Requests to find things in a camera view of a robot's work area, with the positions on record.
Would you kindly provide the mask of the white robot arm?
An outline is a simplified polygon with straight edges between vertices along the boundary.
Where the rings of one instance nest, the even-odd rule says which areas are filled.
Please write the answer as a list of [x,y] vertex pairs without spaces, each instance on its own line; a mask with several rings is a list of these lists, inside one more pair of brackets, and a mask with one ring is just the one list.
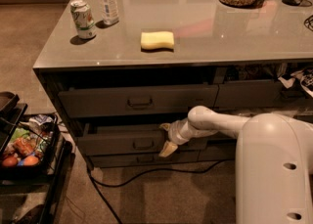
[[168,134],[162,157],[216,132],[237,140],[236,224],[313,224],[312,123],[272,112],[245,117],[196,106],[160,128]]

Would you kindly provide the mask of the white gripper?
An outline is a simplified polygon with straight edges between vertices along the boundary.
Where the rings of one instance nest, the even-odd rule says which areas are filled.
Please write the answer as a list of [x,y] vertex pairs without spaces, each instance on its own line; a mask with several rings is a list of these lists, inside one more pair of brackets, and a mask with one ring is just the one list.
[[168,132],[168,141],[164,143],[158,154],[160,157],[171,156],[178,149],[178,146],[189,142],[191,139],[208,137],[217,133],[216,130],[199,130],[187,118],[176,120],[171,124],[162,123],[159,128]]

